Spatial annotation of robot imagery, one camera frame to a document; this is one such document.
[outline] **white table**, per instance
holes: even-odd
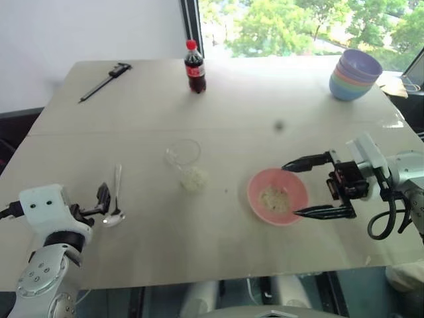
[[[259,170],[335,148],[368,131],[385,155],[423,144],[377,88],[352,103],[333,99],[334,57],[206,61],[207,91],[189,92],[180,60],[131,62],[134,69],[77,104],[114,62],[76,64],[0,177],[0,205],[22,189],[64,184],[73,202],[95,203],[123,165],[121,206],[127,219],[94,228],[84,252],[83,288],[121,288],[198,280],[315,272],[413,262],[424,257],[414,227],[384,241],[366,234],[387,210],[376,198],[355,201],[353,220],[304,219],[290,227],[260,221],[246,202]],[[283,121],[282,131],[275,131]],[[179,138],[201,145],[206,190],[184,192],[164,160]],[[333,203],[330,166],[299,174],[309,204]],[[0,222],[0,290],[12,290],[40,242],[25,219]]]

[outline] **bottle label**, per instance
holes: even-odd
[[[187,75],[191,78],[199,78],[200,76],[205,75],[205,65],[202,64],[196,68],[192,68],[190,66],[185,66],[185,70],[187,71]]]

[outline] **white wall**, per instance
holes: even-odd
[[[79,60],[182,58],[185,39],[178,0],[0,0],[0,113],[45,106]]]

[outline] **soda bottle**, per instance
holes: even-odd
[[[201,93],[206,90],[205,66],[203,65],[203,58],[197,50],[195,40],[187,40],[185,45],[189,50],[184,60],[188,83],[192,91]]]

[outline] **metal spoon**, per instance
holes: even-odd
[[[115,210],[103,220],[105,227],[113,227],[125,219],[125,214],[118,208],[119,190],[121,189],[122,165],[115,167]]]

